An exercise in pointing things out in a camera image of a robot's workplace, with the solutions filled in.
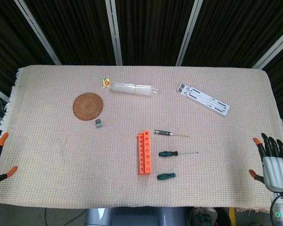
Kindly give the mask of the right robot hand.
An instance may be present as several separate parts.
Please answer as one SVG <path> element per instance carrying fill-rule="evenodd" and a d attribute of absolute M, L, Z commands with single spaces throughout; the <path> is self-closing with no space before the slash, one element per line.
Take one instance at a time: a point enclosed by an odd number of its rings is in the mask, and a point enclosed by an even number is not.
<path fill-rule="evenodd" d="M 283 193 L 283 142 L 261 134 L 263 141 L 254 137 L 262 163 L 263 175 L 258 175 L 250 169 L 251 177 L 263 183 L 273 193 Z"/>

